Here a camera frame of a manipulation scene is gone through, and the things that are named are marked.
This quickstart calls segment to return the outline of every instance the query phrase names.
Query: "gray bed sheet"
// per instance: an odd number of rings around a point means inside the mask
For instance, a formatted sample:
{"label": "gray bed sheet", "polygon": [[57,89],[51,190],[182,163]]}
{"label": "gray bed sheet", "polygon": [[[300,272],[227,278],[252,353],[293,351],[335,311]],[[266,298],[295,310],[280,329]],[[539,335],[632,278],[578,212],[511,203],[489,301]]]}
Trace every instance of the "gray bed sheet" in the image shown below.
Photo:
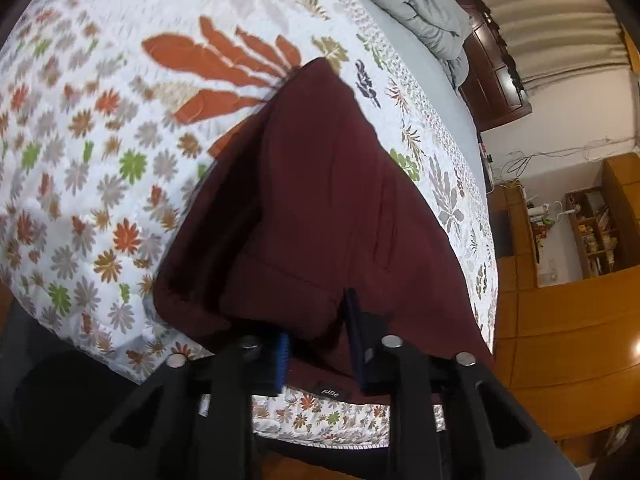
{"label": "gray bed sheet", "polygon": [[418,38],[371,0],[359,0],[422,87],[427,99],[458,144],[486,202],[476,126],[462,97],[453,90],[442,66]]}

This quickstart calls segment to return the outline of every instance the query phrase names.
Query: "wooden headboard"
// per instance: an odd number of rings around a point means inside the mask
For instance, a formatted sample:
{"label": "wooden headboard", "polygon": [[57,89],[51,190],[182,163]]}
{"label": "wooden headboard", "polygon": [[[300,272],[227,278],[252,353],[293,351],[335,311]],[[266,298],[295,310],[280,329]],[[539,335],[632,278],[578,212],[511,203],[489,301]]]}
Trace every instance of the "wooden headboard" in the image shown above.
{"label": "wooden headboard", "polygon": [[516,64],[500,36],[500,27],[482,0],[456,0],[472,19],[473,32],[464,44],[469,76],[460,93],[478,131],[510,123],[531,113]]}

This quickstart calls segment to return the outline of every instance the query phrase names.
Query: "patterned bed sheet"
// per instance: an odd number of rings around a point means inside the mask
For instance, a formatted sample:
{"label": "patterned bed sheet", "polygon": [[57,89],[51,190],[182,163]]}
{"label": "patterned bed sheet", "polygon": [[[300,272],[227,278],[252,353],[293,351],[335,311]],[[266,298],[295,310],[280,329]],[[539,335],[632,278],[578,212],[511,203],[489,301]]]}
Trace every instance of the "patterned bed sheet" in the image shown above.
{"label": "patterned bed sheet", "polygon": [[[154,273],[215,164],[216,140],[320,56],[447,232],[491,348],[486,206],[357,0],[33,0],[0,51],[0,278],[22,307],[132,381],[172,352],[206,355],[159,319]],[[285,388],[254,398],[254,430],[311,446],[386,446],[388,408]]]}

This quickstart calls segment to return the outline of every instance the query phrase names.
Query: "black leaf print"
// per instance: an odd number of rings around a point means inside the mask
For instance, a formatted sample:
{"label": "black leaf print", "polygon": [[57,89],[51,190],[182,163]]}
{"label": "black leaf print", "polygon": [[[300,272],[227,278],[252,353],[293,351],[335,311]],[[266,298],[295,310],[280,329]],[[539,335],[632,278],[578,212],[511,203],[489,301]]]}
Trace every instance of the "black leaf print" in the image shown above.
{"label": "black leaf print", "polygon": [[378,102],[378,94],[373,88],[373,83],[371,82],[371,78],[364,68],[364,63],[361,60],[357,60],[356,68],[358,69],[358,82],[356,83],[358,90],[362,92],[362,95],[364,95],[364,97],[371,99],[374,104],[378,108],[380,108],[380,103]]}

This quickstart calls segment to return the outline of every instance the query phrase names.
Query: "silver bolt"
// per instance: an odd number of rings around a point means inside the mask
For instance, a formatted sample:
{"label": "silver bolt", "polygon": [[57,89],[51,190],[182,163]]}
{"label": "silver bolt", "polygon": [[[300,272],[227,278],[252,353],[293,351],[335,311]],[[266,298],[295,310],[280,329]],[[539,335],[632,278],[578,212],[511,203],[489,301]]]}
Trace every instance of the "silver bolt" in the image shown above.
{"label": "silver bolt", "polygon": [[240,348],[243,348],[245,350],[258,348],[259,344],[260,342],[258,341],[258,338],[252,335],[246,335],[240,340]]}
{"label": "silver bolt", "polygon": [[398,348],[402,346],[402,339],[397,335],[385,335],[382,338],[382,344],[387,348]]}
{"label": "silver bolt", "polygon": [[187,356],[184,354],[171,354],[166,359],[166,365],[169,368],[180,368],[181,366],[187,364],[187,361]]}
{"label": "silver bolt", "polygon": [[456,355],[456,361],[462,366],[472,366],[476,364],[476,356],[469,352],[460,352]]}

